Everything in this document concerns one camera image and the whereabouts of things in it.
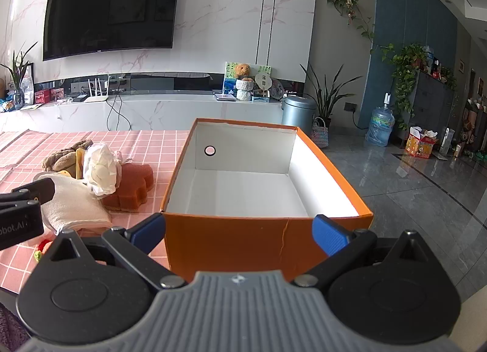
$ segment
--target gray trash bin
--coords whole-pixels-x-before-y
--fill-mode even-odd
[[[282,125],[299,127],[311,136],[316,102],[312,98],[289,96],[282,101]]]

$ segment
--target pink checkered tablecloth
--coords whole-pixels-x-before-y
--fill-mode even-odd
[[[124,158],[149,164],[154,170],[155,186],[149,192],[147,203],[139,213],[111,212],[114,225],[132,227],[159,210],[176,160],[181,153],[188,131],[113,131],[47,134],[35,131],[3,132],[0,134],[0,192],[30,183],[42,172],[43,158],[53,151],[70,147],[82,139],[104,142],[112,150],[120,150]],[[19,292],[36,265],[34,247],[16,245],[0,251],[0,285]],[[169,267],[164,242],[150,257]]]

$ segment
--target blue water bottle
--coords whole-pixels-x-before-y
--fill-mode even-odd
[[[367,131],[367,135],[365,135],[366,141],[377,146],[387,146],[389,136],[393,130],[395,120],[393,112],[388,107],[390,100],[390,93],[386,93],[386,97],[384,98],[384,106],[377,107],[372,112],[369,130]]]

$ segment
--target round hole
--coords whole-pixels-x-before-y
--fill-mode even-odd
[[[205,154],[208,156],[208,157],[211,157],[211,156],[214,156],[215,155],[215,148],[213,146],[206,146],[205,147]]]

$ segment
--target black tv screen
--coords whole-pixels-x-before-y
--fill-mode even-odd
[[[43,59],[172,48],[176,0],[48,0]]]

